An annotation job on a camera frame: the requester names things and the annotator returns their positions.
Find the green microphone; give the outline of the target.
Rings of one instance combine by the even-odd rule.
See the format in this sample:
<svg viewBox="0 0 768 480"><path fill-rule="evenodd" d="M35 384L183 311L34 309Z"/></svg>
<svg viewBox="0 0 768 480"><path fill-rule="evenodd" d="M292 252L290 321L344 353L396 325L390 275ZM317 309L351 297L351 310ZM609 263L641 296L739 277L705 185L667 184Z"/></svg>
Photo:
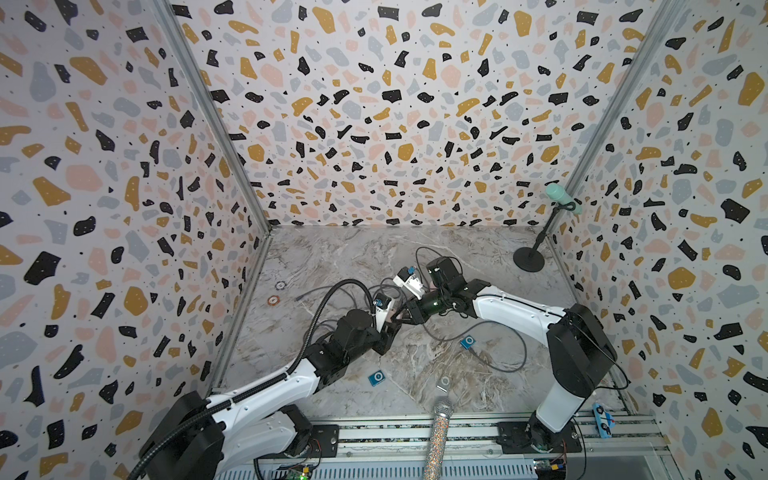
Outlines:
<svg viewBox="0 0 768 480"><path fill-rule="evenodd" d="M558 183L550 183L545 188L545 193L550 200L559 207L575 215L582 213L582 206Z"/></svg>

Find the blue mp3 player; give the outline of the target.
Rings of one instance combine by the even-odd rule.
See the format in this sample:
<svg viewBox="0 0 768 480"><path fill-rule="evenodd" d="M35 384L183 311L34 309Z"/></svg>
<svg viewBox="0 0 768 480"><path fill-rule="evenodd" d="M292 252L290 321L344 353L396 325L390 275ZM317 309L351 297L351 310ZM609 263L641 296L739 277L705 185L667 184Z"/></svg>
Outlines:
<svg viewBox="0 0 768 480"><path fill-rule="evenodd" d="M465 337L464 337L464 338L463 338L463 339L460 341L460 345L461 345L461 346L462 346L462 347L463 347L465 350L471 350L471 349L473 348L473 345L474 345L474 344L475 344L475 339L474 339L474 337L473 337L473 336L471 336L471 335L467 335L467 336L465 336Z"/></svg>
<svg viewBox="0 0 768 480"><path fill-rule="evenodd" d="M377 370L368 376L368 381L372 387L381 384L386 379L386 375L382 370Z"/></svg>

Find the black microphone stand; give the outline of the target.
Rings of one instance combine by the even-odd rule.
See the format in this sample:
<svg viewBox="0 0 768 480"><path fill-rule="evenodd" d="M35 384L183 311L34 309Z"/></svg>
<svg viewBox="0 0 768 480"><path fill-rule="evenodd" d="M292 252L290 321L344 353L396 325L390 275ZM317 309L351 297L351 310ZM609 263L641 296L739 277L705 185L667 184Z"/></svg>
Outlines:
<svg viewBox="0 0 768 480"><path fill-rule="evenodd" d="M514 264L526 272L539 272L543 269L545 264L544 256L538 251L541 244L547 238L549 230L555 220L556 215L562 211L572 211L575 208L575 203L570 202L565 205L556 205L553 209L552 215L547 220L546 224L539 231L536 240L532 247L521 247L517 249L513 254Z"/></svg>

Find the silver mp3 player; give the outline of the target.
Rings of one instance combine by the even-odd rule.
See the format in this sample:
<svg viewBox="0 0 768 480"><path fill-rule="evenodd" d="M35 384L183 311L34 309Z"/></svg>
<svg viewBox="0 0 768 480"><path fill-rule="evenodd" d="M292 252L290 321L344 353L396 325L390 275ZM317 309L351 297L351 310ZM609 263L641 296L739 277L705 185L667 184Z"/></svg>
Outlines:
<svg viewBox="0 0 768 480"><path fill-rule="evenodd" d="M450 380L450 378L449 378L449 377L447 377L447 376L442 376L442 377L441 377L441 378L438 380L438 382L437 382L437 387L438 387L440 390L442 390L442 391L448 391L448 390L450 389L450 386L451 386L451 380Z"/></svg>

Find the blue clip on rail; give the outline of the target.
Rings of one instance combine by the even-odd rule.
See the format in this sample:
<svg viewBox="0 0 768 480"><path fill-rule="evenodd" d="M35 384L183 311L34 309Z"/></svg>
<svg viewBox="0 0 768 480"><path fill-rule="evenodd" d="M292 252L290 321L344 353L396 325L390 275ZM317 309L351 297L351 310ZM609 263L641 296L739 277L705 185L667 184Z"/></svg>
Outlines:
<svg viewBox="0 0 768 480"><path fill-rule="evenodd" d="M595 417L596 429L602 439L610 439L613 436L612 430L615 426L613 416L600 403L594 403L592 411Z"/></svg>

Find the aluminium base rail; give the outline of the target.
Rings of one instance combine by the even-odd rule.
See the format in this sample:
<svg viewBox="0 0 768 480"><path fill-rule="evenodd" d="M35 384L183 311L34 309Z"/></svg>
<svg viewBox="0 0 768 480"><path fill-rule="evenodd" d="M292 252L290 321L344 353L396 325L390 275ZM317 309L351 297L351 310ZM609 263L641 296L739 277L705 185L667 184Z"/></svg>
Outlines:
<svg viewBox="0 0 768 480"><path fill-rule="evenodd" d="M307 420L299 455L246 460L213 479L422 479L434 414ZM578 414L548 453L527 442L519 415L451 417L440 479L678 479L681 473L648 417L618 415L610 439Z"/></svg>

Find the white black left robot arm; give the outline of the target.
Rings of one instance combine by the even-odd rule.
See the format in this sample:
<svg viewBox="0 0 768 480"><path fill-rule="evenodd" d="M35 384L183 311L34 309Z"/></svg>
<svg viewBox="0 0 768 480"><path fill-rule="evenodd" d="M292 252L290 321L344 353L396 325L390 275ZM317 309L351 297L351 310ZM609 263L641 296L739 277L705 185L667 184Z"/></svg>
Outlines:
<svg viewBox="0 0 768 480"><path fill-rule="evenodd" d="M342 378L365 353L385 354L399 332L395 301L365 289L363 308L349 310L334 330L315 334L331 297L362 285L344 279L330 287L289 365L223 394L178 400L142 447L129 478L213 479L249 459L301 454L312 425L298 401Z"/></svg>

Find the glitter silver microphone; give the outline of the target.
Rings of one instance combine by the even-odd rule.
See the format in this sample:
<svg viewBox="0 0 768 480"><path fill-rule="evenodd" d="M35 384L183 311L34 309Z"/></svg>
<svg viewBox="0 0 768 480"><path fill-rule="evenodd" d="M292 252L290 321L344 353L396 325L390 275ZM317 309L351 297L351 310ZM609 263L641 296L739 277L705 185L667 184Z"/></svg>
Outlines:
<svg viewBox="0 0 768 480"><path fill-rule="evenodd" d="M453 406L449 398L439 397L434 405L434 417L423 470L423 480L438 480L442 476L442 463L452 414Z"/></svg>

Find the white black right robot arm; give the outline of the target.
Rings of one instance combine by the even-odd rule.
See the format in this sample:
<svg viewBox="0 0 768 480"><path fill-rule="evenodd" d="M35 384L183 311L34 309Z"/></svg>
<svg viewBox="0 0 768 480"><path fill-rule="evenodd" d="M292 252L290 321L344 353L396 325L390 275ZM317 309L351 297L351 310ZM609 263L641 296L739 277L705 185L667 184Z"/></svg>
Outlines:
<svg viewBox="0 0 768 480"><path fill-rule="evenodd" d="M528 444L548 453L560 446L572 417L616 365L617 354L602 324L584 305L561 308L507 293L491 283L467 281L452 260L428 264L432 286L426 287L414 267L403 267L393 282L413 297L400 323L421 325L432 316L453 311L480 321L494 322L545 346L554 384L531 415L525 429Z"/></svg>

